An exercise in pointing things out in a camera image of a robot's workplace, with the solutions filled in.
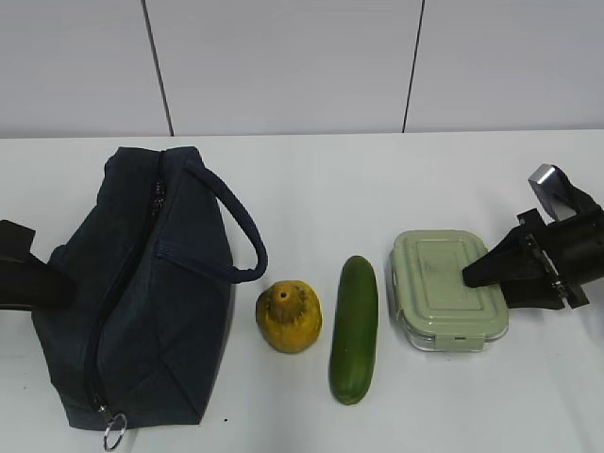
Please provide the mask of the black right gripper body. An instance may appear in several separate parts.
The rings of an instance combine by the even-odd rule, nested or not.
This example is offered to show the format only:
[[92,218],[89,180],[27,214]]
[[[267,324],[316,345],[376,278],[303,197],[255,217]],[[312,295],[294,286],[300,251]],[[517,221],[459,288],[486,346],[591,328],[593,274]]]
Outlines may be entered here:
[[588,193],[574,186],[570,192],[577,208],[575,216],[549,224],[533,211],[519,218],[521,226],[547,226],[547,235],[539,244],[557,277],[552,286],[564,305],[575,309],[589,303],[582,285],[603,277],[603,209]]

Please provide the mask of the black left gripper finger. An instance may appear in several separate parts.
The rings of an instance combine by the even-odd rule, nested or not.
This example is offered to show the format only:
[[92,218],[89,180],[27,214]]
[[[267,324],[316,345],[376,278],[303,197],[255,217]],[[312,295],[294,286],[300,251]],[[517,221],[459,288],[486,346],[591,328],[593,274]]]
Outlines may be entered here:
[[36,231],[1,221],[1,309],[62,310],[74,299],[71,279],[31,253]]

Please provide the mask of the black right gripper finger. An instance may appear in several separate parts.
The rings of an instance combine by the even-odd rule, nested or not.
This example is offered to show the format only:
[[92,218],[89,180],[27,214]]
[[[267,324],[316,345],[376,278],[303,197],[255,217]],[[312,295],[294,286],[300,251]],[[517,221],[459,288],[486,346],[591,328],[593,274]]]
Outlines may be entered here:
[[503,282],[502,293],[509,309],[564,308],[563,298],[547,278]]
[[546,263],[543,240],[547,226],[516,226],[490,252],[462,270],[463,282],[478,288],[511,281],[544,279],[557,282],[553,267]]

